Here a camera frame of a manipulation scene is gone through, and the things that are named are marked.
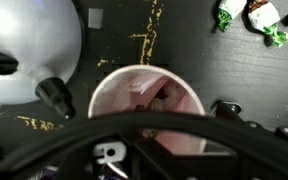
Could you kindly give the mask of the red plastic cup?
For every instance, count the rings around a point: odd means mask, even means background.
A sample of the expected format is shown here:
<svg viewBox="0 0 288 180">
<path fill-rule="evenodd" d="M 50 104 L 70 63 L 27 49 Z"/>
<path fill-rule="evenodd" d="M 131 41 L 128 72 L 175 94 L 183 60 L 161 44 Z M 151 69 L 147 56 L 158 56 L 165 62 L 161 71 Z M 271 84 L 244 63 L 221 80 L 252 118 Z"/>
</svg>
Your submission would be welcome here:
<svg viewBox="0 0 288 180">
<path fill-rule="evenodd" d="M 169 82 L 177 83 L 186 90 L 176 110 L 150 110 L 153 98 Z M 206 114 L 199 97 L 190 85 L 168 70 L 149 65 L 126 66 L 105 77 L 91 97 L 88 117 L 134 111 Z"/>
</svg>

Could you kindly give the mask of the grey kettle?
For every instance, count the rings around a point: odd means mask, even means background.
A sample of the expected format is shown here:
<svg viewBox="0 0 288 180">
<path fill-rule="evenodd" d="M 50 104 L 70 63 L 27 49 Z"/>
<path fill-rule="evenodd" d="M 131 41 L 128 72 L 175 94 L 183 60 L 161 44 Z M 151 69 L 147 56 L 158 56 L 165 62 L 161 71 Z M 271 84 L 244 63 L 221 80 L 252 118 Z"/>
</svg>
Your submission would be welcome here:
<svg viewBox="0 0 288 180">
<path fill-rule="evenodd" d="M 82 48 L 72 0 L 0 0 L 0 105 L 42 101 L 75 115 L 66 87 Z"/>
</svg>

